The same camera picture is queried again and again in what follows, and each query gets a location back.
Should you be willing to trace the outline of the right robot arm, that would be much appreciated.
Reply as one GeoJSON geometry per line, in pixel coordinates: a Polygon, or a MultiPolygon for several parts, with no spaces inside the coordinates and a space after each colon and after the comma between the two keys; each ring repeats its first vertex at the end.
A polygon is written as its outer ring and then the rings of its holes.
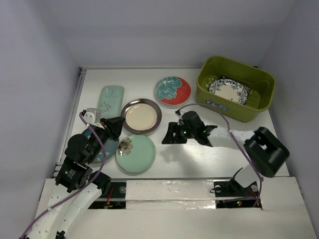
{"type": "Polygon", "coordinates": [[[248,161],[221,185],[214,186],[220,197],[258,197],[263,179],[273,178],[289,158],[289,150],[266,127],[239,131],[206,125],[195,111],[181,113],[170,122],[162,144],[186,144],[189,139],[207,147],[239,150],[248,161]]]}

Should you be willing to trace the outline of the red teal floral plate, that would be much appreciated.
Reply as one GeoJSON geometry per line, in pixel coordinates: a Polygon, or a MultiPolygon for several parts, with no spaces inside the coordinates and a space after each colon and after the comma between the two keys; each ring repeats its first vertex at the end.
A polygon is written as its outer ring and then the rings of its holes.
{"type": "Polygon", "coordinates": [[[155,86],[155,97],[168,106],[180,106],[186,103],[190,96],[191,86],[181,77],[165,77],[155,86]]]}

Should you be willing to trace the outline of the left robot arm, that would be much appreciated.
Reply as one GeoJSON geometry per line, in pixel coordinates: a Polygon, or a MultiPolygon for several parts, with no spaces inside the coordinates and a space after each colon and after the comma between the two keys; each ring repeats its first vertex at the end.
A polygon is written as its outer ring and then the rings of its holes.
{"type": "Polygon", "coordinates": [[[110,193],[111,177],[91,164],[98,155],[108,158],[105,143],[117,141],[125,119],[89,119],[88,111],[80,113],[88,133],[73,135],[67,143],[66,158],[56,178],[47,208],[22,234],[23,239],[66,239],[91,204],[110,193]]]}

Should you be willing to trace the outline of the mint rectangular divided plate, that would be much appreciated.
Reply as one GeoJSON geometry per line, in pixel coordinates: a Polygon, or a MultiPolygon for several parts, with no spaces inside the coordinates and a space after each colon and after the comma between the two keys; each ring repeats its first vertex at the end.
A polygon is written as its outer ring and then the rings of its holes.
{"type": "Polygon", "coordinates": [[[118,117],[121,114],[125,89],[122,86],[105,86],[102,88],[98,109],[102,118],[118,117]]]}

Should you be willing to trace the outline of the mint green flower plate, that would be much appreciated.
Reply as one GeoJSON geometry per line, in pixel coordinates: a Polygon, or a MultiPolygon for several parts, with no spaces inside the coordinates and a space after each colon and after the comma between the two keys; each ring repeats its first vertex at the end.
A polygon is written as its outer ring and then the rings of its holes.
{"type": "Polygon", "coordinates": [[[156,154],[156,147],[148,137],[132,134],[120,141],[116,161],[123,170],[140,173],[154,163],[156,154]]]}

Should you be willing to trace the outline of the dark teal round plate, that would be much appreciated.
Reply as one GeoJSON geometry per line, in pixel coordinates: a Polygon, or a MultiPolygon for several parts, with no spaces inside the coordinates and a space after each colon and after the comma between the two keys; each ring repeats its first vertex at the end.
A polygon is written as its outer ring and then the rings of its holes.
{"type": "MultiPolygon", "coordinates": [[[[90,137],[92,135],[92,132],[90,131],[90,129],[86,129],[82,132],[82,134],[86,137],[90,137]]],[[[119,141],[114,141],[111,139],[108,139],[105,144],[104,147],[106,149],[107,152],[107,159],[111,158],[117,151],[119,145],[119,141]]],[[[102,161],[104,160],[104,156],[103,156],[103,150],[101,149],[100,152],[97,154],[97,156],[94,158],[94,160],[92,161],[92,163],[102,163],[102,161]]]]}

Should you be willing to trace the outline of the brown rimmed cream plate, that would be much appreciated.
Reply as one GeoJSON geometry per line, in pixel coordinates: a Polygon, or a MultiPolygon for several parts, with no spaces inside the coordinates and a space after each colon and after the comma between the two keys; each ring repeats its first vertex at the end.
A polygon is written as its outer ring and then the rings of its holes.
{"type": "Polygon", "coordinates": [[[162,112],[157,103],[150,99],[135,99],[128,102],[121,111],[125,119],[124,128],[136,134],[154,131],[161,123],[162,112]]]}

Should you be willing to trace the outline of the blue white patterned plate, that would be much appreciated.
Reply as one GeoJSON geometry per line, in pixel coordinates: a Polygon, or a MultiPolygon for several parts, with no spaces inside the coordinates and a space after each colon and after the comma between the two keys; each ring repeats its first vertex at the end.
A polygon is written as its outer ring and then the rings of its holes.
{"type": "Polygon", "coordinates": [[[216,80],[209,87],[212,94],[241,105],[246,104],[250,91],[250,88],[231,79],[216,80]]]}

